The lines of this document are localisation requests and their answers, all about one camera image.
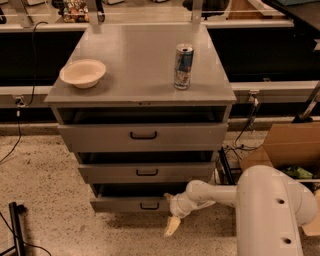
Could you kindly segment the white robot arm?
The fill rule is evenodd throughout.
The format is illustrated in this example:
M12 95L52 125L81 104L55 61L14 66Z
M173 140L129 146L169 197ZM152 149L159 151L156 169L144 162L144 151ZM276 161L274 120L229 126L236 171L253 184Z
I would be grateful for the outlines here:
M175 196L166 194L172 235L192 211L220 203L236 210L238 256L304 256L298 228L317 215L314 194L300 182L265 165L246 169L235 186L188 183Z

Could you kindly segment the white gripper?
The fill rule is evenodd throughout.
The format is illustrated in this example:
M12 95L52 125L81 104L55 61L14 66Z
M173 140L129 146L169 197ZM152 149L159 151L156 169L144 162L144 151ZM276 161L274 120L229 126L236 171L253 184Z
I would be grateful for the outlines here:
M192 211L198 209L200 200L187 192L176 195L165 193L164 197L169 202L169 209L173 215L168 218L164 232L164 236L169 237L178 229L182 218L187 217Z

